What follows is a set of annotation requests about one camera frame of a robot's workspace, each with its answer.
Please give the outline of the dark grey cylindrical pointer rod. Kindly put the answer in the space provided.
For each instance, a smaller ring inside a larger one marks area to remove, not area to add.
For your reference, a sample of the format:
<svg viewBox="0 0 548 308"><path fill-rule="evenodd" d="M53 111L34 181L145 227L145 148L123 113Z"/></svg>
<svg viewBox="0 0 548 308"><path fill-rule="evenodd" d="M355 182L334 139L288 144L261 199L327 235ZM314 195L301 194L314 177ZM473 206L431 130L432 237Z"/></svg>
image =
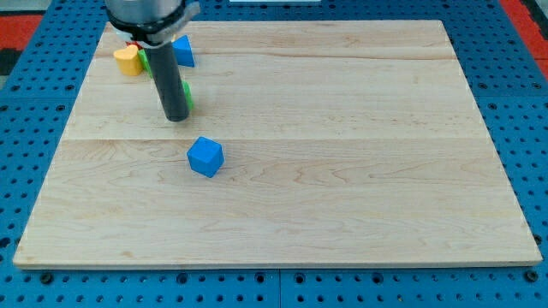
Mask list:
<svg viewBox="0 0 548 308"><path fill-rule="evenodd" d="M172 43L145 49L164 115L169 121L184 121L189 107Z"/></svg>

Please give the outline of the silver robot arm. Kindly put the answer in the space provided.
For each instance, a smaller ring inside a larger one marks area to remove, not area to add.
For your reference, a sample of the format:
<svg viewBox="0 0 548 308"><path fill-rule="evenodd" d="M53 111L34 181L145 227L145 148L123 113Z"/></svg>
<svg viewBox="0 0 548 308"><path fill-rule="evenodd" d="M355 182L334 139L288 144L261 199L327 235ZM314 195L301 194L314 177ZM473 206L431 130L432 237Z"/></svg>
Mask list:
<svg viewBox="0 0 548 308"><path fill-rule="evenodd" d="M167 120L188 118L190 109L172 39L197 14L198 1L106 0L106 14L121 38L142 46Z"/></svg>

